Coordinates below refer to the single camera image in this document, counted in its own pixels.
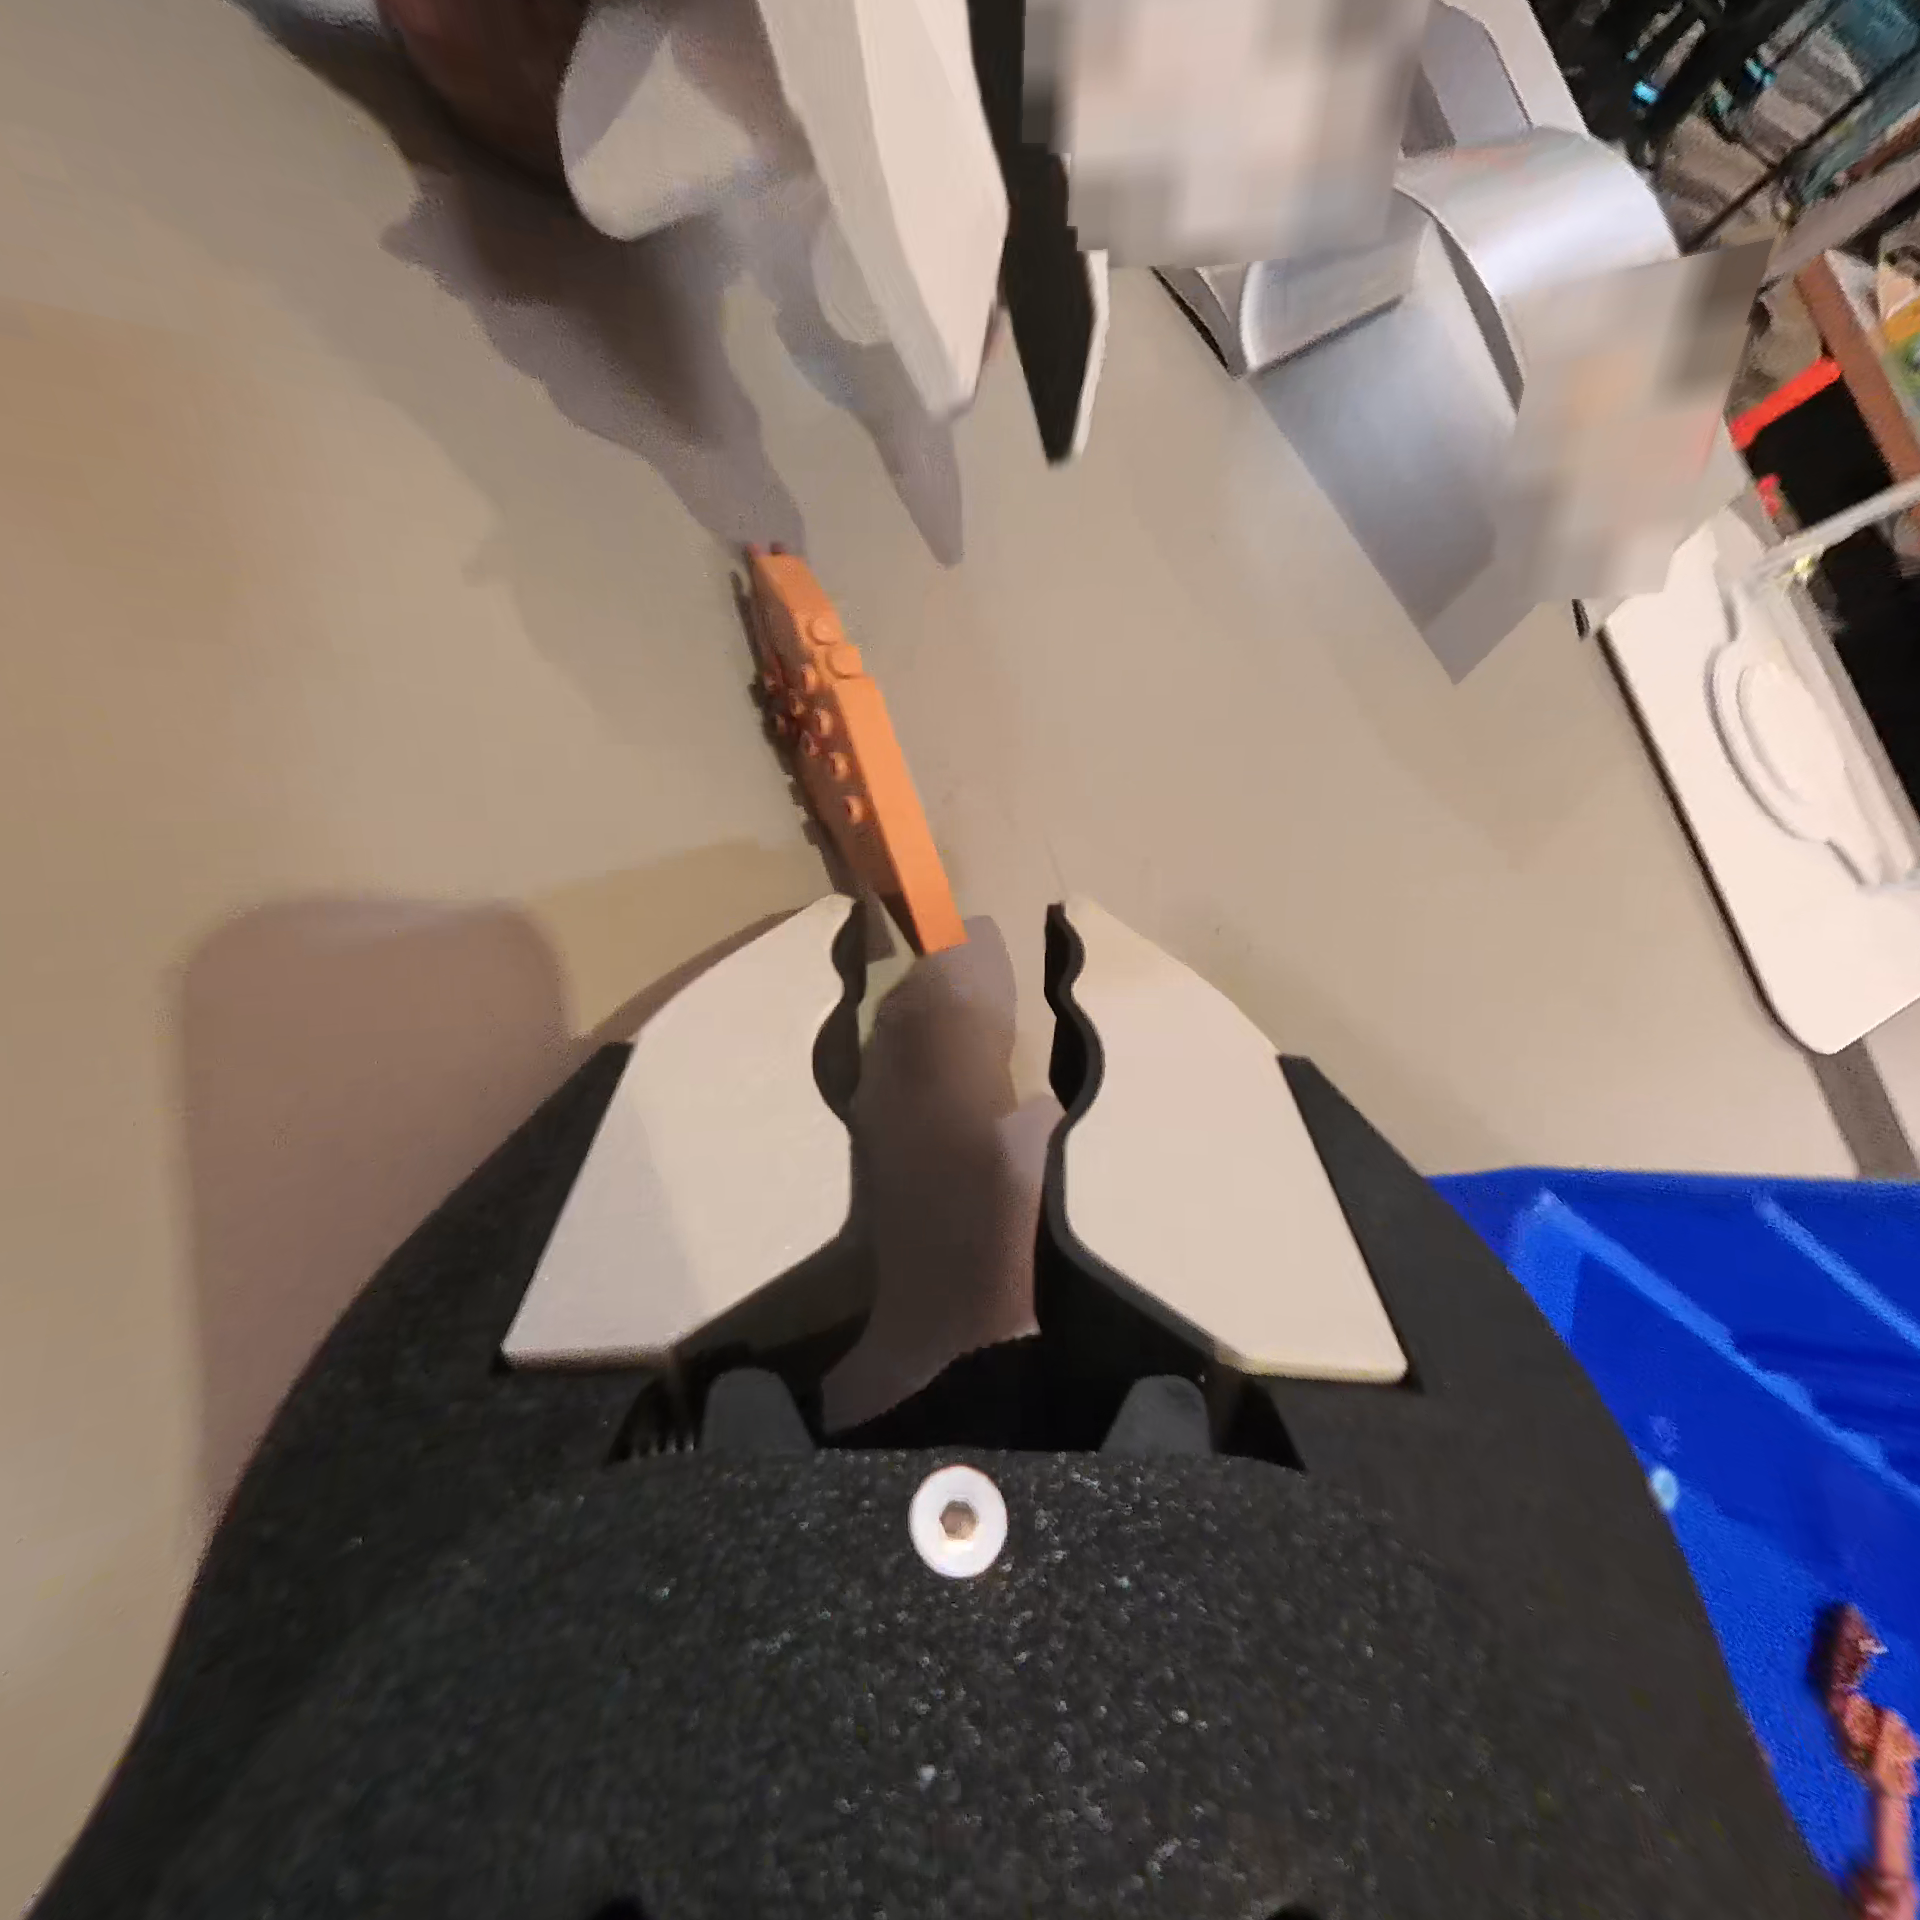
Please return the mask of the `dark red brick plate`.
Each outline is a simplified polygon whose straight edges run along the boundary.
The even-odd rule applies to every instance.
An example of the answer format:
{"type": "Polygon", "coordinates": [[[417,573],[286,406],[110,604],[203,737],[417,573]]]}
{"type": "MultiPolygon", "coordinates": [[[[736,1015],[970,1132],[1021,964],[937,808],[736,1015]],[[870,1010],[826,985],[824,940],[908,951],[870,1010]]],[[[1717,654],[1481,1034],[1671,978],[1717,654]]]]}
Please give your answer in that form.
{"type": "Polygon", "coordinates": [[[1814,1685],[1834,1741],[1848,1767],[1873,1790],[1908,1799],[1915,1793],[1918,1741],[1908,1720],[1868,1691],[1886,1643],[1850,1601],[1822,1615],[1814,1685]]]}
{"type": "Polygon", "coordinates": [[[1843,1895],[1851,1917],[1918,1917],[1913,1843],[1915,1773],[1871,1779],[1867,1847],[1843,1895]]]}

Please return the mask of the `grey instruction booklet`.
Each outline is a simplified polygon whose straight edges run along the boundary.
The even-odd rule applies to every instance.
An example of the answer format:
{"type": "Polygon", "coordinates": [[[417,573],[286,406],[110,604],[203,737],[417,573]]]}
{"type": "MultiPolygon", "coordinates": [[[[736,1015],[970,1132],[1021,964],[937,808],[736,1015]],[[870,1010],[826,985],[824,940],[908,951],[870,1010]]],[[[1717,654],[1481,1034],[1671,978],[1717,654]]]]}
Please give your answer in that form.
{"type": "Polygon", "coordinates": [[[1681,252],[1626,157],[1531,130],[1402,159],[1363,246],[1161,280],[1458,680],[1541,604],[1663,587],[1738,490],[1773,252],[1681,252]]]}

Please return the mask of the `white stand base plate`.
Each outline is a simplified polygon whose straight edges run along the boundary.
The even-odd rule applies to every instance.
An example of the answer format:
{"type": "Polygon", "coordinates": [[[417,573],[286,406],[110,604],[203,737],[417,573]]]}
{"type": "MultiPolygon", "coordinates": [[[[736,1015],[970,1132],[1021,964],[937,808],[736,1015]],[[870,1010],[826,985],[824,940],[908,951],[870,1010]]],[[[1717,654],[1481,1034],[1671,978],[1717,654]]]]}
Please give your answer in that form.
{"type": "Polygon", "coordinates": [[[1918,997],[1915,801],[1813,593],[1846,540],[1890,543],[1915,494],[1886,486],[1791,539],[1723,510],[1600,626],[1746,968],[1814,1054],[1918,997]]]}

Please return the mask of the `blue plastic bin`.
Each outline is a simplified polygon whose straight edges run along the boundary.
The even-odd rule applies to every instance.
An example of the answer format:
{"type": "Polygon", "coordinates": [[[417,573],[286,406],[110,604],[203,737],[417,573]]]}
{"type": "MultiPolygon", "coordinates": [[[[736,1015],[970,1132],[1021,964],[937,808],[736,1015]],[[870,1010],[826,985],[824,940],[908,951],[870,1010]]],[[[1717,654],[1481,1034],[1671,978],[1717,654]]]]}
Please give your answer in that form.
{"type": "Polygon", "coordinates": [[[1867,1847],[1867,1783],[1813,1680],[1827,1608],[1886,1643],[1873,1699],[1918,1710],[1918,1188],[1509,1167],[1436,1191],[1526,1287],[1644,1475],[1814,1860],[1867,1847]]]}

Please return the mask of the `orange plastic object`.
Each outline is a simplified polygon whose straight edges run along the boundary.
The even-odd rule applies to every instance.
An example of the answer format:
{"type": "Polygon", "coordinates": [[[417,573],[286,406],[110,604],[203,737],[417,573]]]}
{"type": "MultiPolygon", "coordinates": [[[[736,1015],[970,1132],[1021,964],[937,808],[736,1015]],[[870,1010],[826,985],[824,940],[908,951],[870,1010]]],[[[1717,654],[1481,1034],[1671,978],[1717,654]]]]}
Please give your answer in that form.
{"type": "Polygon", "coordinates": [[[1728,423],[1731,444],[1744,451],[1773,423],[1794,413],[1801,405],[1816,398],[1840,380],[1840,366],[1830,355],[1813,360],[1806,368],[1788,375],[1764,398],[1735,413],[1728,423]]]}

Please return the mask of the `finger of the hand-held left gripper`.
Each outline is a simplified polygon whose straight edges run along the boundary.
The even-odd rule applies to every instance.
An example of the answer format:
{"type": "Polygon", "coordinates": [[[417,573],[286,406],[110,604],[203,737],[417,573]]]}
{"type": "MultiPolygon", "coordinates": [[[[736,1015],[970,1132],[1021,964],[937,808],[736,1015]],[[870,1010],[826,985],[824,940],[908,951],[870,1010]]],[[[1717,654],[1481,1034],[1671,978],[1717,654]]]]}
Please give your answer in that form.
{"type": "Polygon", "coordinates": [[[953,419],[975,400],[1010,218],[968,4],[757,11],[886,339],[924,412],[953,419]]]}
{"type": "Polygon", "coordinates": [[[1006,195],[997,292],[1048,461],[1088,444],[1100,385],[1110,278],[1069,214],[1069,166],[1051,144],[1051,108],[1029,60],[1027,3],[975,4],[975,77],[1006,195]]]}

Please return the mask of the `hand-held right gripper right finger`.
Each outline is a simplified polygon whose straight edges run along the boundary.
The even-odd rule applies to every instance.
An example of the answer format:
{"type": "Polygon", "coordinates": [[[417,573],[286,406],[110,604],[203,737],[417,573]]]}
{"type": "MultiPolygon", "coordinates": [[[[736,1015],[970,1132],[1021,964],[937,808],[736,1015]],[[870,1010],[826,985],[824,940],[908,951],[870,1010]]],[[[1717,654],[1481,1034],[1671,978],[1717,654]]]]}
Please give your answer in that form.
{"type": "Polygon", "coordinates": [[[1048,910],[1040,1323],[1097,1380],[1401,1386],[1410,1358],[1280,1050],[1090,897],[1048,910]]]}

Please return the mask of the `wooden edged table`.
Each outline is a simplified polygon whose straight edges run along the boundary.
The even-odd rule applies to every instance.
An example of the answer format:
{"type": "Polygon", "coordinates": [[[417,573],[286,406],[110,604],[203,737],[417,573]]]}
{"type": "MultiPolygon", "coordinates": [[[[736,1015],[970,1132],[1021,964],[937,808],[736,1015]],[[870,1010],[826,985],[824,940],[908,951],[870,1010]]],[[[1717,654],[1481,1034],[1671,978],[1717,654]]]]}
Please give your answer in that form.
{"type": "Polygon", "coordinates": [[[1822,252],[1791,274],[1818,344],[1840,372],[1840,383],[1897,485],[1918,478],[1915,412],[1888,372],[1873,272],[1843,252],[1822,252]]]}

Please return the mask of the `orange brick ship hull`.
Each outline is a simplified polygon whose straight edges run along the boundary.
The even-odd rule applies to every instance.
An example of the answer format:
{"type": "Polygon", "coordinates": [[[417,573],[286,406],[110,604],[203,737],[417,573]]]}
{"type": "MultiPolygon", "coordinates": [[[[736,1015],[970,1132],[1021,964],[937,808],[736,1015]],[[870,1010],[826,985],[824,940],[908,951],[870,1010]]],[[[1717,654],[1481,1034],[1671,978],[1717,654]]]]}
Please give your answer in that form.
{"type": "Polygon", "coordinates": [[[767,731],[841,871],[914,953],[963,946],[966,917],[880,684],[798,553],[747,553],[747,626],[767,731]]]}

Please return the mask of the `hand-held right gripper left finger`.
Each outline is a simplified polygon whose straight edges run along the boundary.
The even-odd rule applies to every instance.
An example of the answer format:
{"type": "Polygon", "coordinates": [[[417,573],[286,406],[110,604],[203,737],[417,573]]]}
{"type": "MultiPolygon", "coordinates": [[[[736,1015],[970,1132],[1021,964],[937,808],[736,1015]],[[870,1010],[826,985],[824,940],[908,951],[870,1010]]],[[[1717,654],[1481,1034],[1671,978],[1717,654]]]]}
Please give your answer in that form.
{"type": "Polygon", "coordinates": [[[640,1023],[501,1341],[516,1370],[844,1344],[866,1318],[853,1134],[862,907],[826,894],[640,1023]]]}

